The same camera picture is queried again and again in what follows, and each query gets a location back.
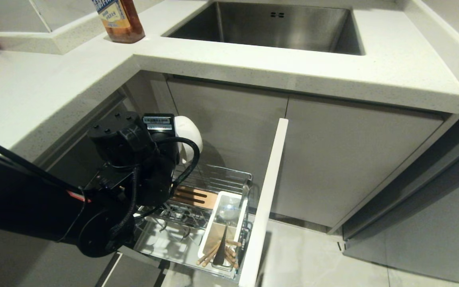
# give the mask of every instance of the wire dish rack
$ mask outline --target wire dish rack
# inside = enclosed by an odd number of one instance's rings
[[[175,176],[181,172],[182,169],[175,171]],[[225,167],[198,165],[181,185],[215,194],[227,191],[241,195],[242,200],[248,200],[249,193],[253,190],[253,176],[244,171]],[[236,249],[239,266],[242,266],[247,241],[253,227],[247,208],[244,214],[239,236],[242,247]],[[215,266],[211,263],[206,267],[196,264],[199,259],[198,249],[211,215],[211,209],[168,200],[150,216],[136,220],[135,238],[139,239],[134,250],[237,281],[238,269]]]

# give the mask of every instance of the pull-out drawer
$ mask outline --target pull-out drawer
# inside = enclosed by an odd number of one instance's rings
[[[186,209],[184,214],[189,216],[175,218],[171,216],[175,213],[170,211],[176,211],[177,214],[177,211],[182,208],[182,204],[175,203],[171,206],[164,206],[163,211],[156,212],[153,216],[147,216],[141,222],[137,221],[137,232],[140,233],[137,243],[133,250],[122,248],[120,252],[136,259],[141,256],[144,261],[149,260],[147,256],[169,260],[224,277],[241,287],[255,286],[287,127],[288,120],[280,118],[255,216],[252,216],[251,219],[250,216],[247,216],[247,210],[243,212],[245,214],[244,221],[239,224],[241,226],[240,236],[237,237],[242,243],[242,247],[235,249],[238,268],[215,266],[212,263],[205,267],[197,264],[202,239],[208,234],[204,228],[206,223],[203,220],[208,220],[212,211],[202,208]],[[188,184],[191,186],[194,184],[196,185],[194,187],[206,190],[208,188],[204,185],[208,180],[212,182],[209,188],[211,191],[229,191],[242,194],[241,197],[247,201],[248,191],[246,188],[250,186],[252,180],[250,174],[220,167],[210,168],[208,172],[200,172],[200,175],[193,174]]]

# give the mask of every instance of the cabinet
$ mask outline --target cabinet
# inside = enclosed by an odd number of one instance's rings
[[[333,227],[443,120],[399,108],[290,96],[273,212]]]
[[[168,86],[178,114],[190,118],[201,132],[200,163],[247,171],[261,189],[277,119],[286,114],[288,96],[183,79],[168,80]],[[257,207],[257,199],[251,198],[249,205]]]

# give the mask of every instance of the cabinet door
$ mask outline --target cabinet door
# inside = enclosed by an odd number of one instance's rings
[[[333,227],[439,127],[403,109],[290,96],[273,212]]]
[[[190,80],[168,80],[168,86],[178,114],[190,118],[201,132],[200,162],[247,171],[261,189],[277,119],[286,114],[288,97]],[[256,199],[249,205],[256,207]]]

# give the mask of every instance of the brown bottle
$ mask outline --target brown bottle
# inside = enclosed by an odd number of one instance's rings
[[[109,38],[118,43],[135,43],[144,38],[133,0],[91,0]]]

